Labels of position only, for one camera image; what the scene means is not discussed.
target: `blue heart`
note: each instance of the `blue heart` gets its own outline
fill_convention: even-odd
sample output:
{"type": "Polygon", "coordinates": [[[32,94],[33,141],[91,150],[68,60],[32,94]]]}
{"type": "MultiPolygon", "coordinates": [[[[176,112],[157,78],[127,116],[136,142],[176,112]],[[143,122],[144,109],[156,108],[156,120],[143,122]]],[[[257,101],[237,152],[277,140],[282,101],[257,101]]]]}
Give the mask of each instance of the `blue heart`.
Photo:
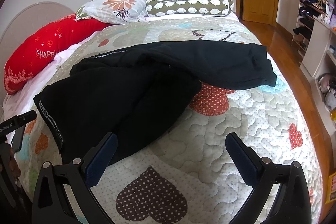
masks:
{"type": "Polygon", "coordinates": [[[259,86],[259,88],[262,91],[270,92],[272,94],[277,94],[277,93],[280,93],[280,92],[283,92],[284,90],[286,90],[288,88],[288,85],[285,84],[280,79],[280,77],[277,76],[277,82],[275,83],[275,87],[269,86],[269,85],[261,85],[261,86],[259,86]]]}
{"type": "Polygon", "coordinates": [[[180,28],[188,28],[188,27],[190,27],[192,25],[192,23],[181,23],[181,24],[179,24],[179,27],[180,28]]]}
{"type": "Polygon", "coordinates": [[[20,160],[29,160],[29,138],[30,135],[28,134],[23,137],[21,150],[17,153],[20,160]]]}

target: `brown polka dot heart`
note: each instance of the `brown polka dot heart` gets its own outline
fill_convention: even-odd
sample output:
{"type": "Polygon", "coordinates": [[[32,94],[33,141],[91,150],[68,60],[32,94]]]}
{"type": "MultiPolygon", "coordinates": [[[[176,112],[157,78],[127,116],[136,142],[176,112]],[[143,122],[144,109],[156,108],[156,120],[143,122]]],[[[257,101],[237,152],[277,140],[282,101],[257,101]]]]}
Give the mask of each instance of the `brown polka dot heart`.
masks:
{"type": "Polygon", "coordinates": [[[151,217],[162,224],[177,223],[188,210],[185,197],[151,166],[118,194],[115,206],[126,220],[151,217]]]}

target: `black garment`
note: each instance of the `black garment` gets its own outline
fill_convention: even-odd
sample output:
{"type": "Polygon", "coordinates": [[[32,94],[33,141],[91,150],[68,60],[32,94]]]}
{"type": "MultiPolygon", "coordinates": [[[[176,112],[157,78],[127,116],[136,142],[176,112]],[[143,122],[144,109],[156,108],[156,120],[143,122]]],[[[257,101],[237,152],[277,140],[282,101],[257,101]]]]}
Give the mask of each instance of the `black garment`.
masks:
{"type": "Polygon", "coordinates": [[[306,25],[307,27],[309,27],[310,29],[313,30],[314,28],[314,21],[313,20],[308,20],[304,17],[301,17],[300,19],[300,22],[302,22],[304,25],[306,25]]]}
{"type": "Polygon", "coordinates": [[[304,27],[304,26],[293,29],[293,32],[295,34],[302,34],[308,40],[310,40],[311,34],[312,34],[312,31],[309,30],[307,27],[304,27]]]}
{"type": "Polygon", "coordinates": [[[299,15],[300,16],[310,16],[310,17],[316,16],[316,17],[319,17],[320,13],[318,11],[314,10],[313,8],[310,8],[310,7],[307,7],[307,6],[302,6],[299,9],[299,15]]]}
{"type": "Polygon", "coordinates": [[[169,129],[201,88],[275,86],[266,47],[223,41],[154,42],[83,59],[70,77],[34,97],[69,163],[107,132],[118,137],[111,164],[169,129]]]}

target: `red pillow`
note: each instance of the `red pillow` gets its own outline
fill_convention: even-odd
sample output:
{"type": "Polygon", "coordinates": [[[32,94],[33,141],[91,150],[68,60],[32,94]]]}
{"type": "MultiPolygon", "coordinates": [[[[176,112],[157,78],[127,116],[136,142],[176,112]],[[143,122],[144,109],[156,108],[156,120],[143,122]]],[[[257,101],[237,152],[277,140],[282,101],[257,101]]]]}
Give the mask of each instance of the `red pillow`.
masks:
{"type": "Polygon", "coordinates": [[[72,14],[42,27],[8,59],[4,75],[5,90],[9,95],[21,90],[30,78],[54,59],[56,53],[110,25],[94,18],[76,21],[76,14],[72,14]]]}

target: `headboard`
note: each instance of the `headboard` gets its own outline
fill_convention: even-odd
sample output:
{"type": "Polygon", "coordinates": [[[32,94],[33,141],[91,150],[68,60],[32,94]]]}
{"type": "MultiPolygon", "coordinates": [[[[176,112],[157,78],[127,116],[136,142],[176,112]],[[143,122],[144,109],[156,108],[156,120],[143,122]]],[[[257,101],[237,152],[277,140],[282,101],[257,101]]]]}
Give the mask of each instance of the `headboard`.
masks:
{"type": "MultiPolygon", "coordinates": [[[[73,11],[56,2],[41,2],[28,6],[17,14],[7,26],[4,34],[0,38],[0,79],[3,81],[3,68],[14,52],[26,38],[35,33],[41,27],[50,22],[60,19],[73,11]]],[[[6,96],[3,83],[0,87],[0,105],[6,96]]]]}

